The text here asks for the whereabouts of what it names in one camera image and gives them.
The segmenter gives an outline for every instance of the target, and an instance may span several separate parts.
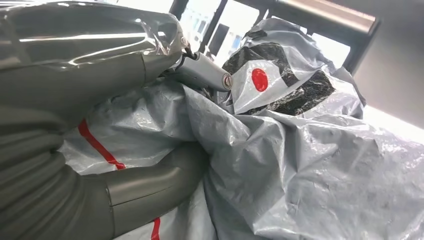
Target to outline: gray wall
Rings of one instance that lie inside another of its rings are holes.
[[[424,129],[424,0],[330,0],[382,18],[354,78],[368,104]]]

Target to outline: gray curved pipe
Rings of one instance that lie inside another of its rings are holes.
[[[110,240],[178,206],[208,167],[202,147],[184,143],[151,167],[80,176],[57,152],[63,121],[15,107],[0,113],[2,240]]]
[[[95,104],[154,81],[181,57],[168,53],[121,52],[65,68],[2,66],[0,239],[110,240],[192,194],[209,165],[198,143],[182,144],[155,166],[85,176],[58,152],[62,134]]]

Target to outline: red dot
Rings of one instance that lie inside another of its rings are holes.
[[[268,88],[268,77],[267,77],[267,73],[264,70],[262,70],[260,68],[255,68],[252,71],[252,81],[253,81],[254,87],[259,92],[263,92],[263,91],[267,90],[267,88]]]

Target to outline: plastic wrap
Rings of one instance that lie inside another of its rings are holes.
[[[349,74],[339,74],[315,42],[281,19],[262,21],[223,68],[233,75],[236,114],[262,109],[312,118],[322,114],[362,117],[363,102]]]
[[[0,69],[66,70],[129,54],[172,55],[186,47],[171,14],[83,1],[25,3],[0,8]]]
[[[203,183],[211,221],[205,202],[196,203],[198,189],[188,210],[183,204],[160,218],[161,240],[216,239],[215,231],[220,240],[424,234],[424,146],[361,120],[331,114],[305,119],[269,110],[231,115],[168,81],[113,98],[86,121],[92,135],[128,167],[154,164],[184,141],[199,141],[211,155]],[[61,151],[80,173],[115,168],[77,129],[65,139]],[[180,213],[185,227],[176,228]],[[149,240],[154,225],[121,239]],[[198,234],[183,235],[184,229]]]

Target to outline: red line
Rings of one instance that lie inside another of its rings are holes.
[[[161,240],[159,238],[159,227],[161,226],[161,219],[158,217],[154,221],[153,231],[151,232],[151,240]]]
[[[78,131],[79,134],[81,134],[81,136],[83,136],[87,140],[87,142],[94,149],[96,149],[97,152],[101,154],[108,163],[115,165],[118,170],[125,169],[125,165],[121,162],[118,162],[114,158],[114,156],[110,152],[108,152],[108,150],[106,150],[106,148],[92,135],[85,119],[83,119],[82,122],[79,124]]]

